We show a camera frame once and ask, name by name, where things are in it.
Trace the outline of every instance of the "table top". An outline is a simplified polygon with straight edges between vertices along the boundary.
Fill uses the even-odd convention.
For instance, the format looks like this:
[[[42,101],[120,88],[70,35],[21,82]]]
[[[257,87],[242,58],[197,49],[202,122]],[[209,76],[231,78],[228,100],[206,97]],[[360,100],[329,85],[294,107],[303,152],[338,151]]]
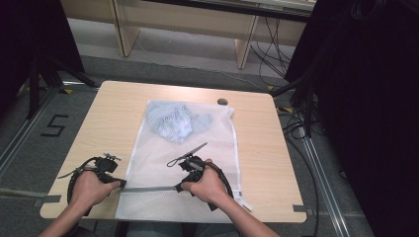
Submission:
[[[273,99],[268,94],[106,81],[57,175],[68,174],[84,161],[109,152],[122,158],[113,177],[123,178],[148,100],[217,104],[225,99],[234,108],[231,120],[237,134],[243,198],[262,222],[304,222],[305,212],[290,154],[282,134]],[[69,177],[55,180],[49,196],[59,202],[44,203],[41,216],[56,218],[67,206]],[[120,191],[95,205],[87,218],[114,219]]]

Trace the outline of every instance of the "white mesh bag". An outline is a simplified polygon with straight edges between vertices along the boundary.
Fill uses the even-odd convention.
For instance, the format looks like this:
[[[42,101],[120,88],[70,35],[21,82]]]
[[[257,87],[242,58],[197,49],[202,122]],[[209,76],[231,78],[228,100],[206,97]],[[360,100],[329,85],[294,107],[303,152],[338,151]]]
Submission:
[[[237,142],[228,106],[149,101],[126,170],[126,189],[170,187],[188,172],[167,163],[207,142],[194,155],[222,169],[241,201]],[[121,193],[117,219],[227,223],[228,217],[189,192]]]

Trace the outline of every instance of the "black stand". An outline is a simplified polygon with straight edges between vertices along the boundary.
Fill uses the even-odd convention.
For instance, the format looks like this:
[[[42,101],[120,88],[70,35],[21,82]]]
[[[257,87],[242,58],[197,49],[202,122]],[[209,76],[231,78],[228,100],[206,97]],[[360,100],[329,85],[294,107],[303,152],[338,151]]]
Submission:
[[[42,78],[45,83],[50,87],[61,88],[62,81],[59,78],[57,70],[61,69],[66,71],[80,82],[88,85],[89,87],[98,88],[96,82],[90,80],[85,75],[73,70],[65,63],[51,56],[34,56],[31,61],[31,72],[30,72],[30,109],[28,112],[27,119],[31,119],[32,116],[37,112],[40,106],[40,83],[39,73],[41,72]]]

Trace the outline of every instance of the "metal bar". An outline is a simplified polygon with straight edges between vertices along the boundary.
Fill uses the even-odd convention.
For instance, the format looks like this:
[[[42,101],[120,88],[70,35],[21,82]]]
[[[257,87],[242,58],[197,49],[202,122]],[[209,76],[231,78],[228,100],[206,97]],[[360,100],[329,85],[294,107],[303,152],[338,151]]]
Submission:
[[[301,134],[301,136],[304,136],[304,128],[300,127],[299,133]],[[330,213],[330,218],[332,220],[333,226],[335,227],[336,234],[338,237],[350,237],[351,235],[349,233],[345,217],[343,216],[339,204],[333,194],[333,191],[330,188],[329,182],[327,181],[326,174],[317,156],[314,144],[312,143],[311,138],[306,136],[304,136],[303,141],[305,150],[308,154],[308,160],[316,176],[317,183],[319,184],[319,188],[324,198],[324,202]]]
[[[262,7],[286,7],[291,9],[299,9],[307,12],[311,12],[314,8],[314,2],[308,2],[303,0],[245,0],[246,2],[255,2],[263,4]]]
[[[328,20],[312,18],[309,15],[303,14],[303,13],[286,13],[286,12],[280,12],[275,9],[258,8],[258,7],[252,7],[252,6],[231,4],[231,3],[226,3],[226,2],[214,2],[214,1],[206,1],[206,0],[142,0],[142,1],[164,3],[164,4],[171,4],[171,5],[185,6],[185,7],[203,8],[203,9],[209,9],[209,10],[246,14],[246,15],[253,15],[253,16],[260,16],[260,17],[284,19],[284,20],[290,20],[290,21],[295,21],[295,22],[304,22],[304,23],[308,23],[308,22],[317,23],[318,22],[322,24],[330,23],[330,21]]]
[[[52,100],[52,98],[57,94],[58,89],[51,88],[43,96],[41,100],[40,107],[38,111],[32,116],[31,119],[27,119],[19,129],[18,133],[15,135],[13,140],[9,143],[7,148],[0,156],[0,178],[4,175],[9,165],[15,159],[16,155],[21,150],[23,144],[31,135],[35,125],[38,123],[42,117],[43,111],[46,108],[47,104]]]
[[[144,188],[121,189],[121,193],[146,193],[146,192],[160,192],[160,191],[176,191],[176,187],[165,186],[165,187],[144,187]]]
[[[89,87],[99,87],[95,81],[90,80],[87,76],[83,75],[81,72],[73,70],[70,66],[66,65],[65,63],[61,62],[55,57],[44,55],[44,57],[52,63],[55,67],[60,68],[61,70],[64,70],[68,72],[73,77],[77,78],[77,80],[85,83]]]
[[[38,106],[40,105],[40,83],[38,79],[38,66],[37,66],[37,57],[34,56],[34,59],[31,61],[31,75],[29,78],[30,82],[30,103],[29,103],[29,113],[27,119],[30,119],[34,113],[37,111]]]

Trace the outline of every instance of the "hand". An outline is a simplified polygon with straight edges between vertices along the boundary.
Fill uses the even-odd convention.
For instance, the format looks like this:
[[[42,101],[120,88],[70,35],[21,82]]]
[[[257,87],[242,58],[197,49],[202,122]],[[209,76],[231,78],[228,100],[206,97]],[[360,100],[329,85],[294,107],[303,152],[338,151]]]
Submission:
[[[120,184],[119,181],[104,184],[94,172],[83,171],[74,185],[70,204],[82,203],[87,207],[91,207],[103,201]]]
[[[218,173],[210,166],[205,167],[203,177],[198,182],[182,183],[182,189],[191,192],[201,201],[215,205],[220,199],[229,197],[224,183],[218,177]]]

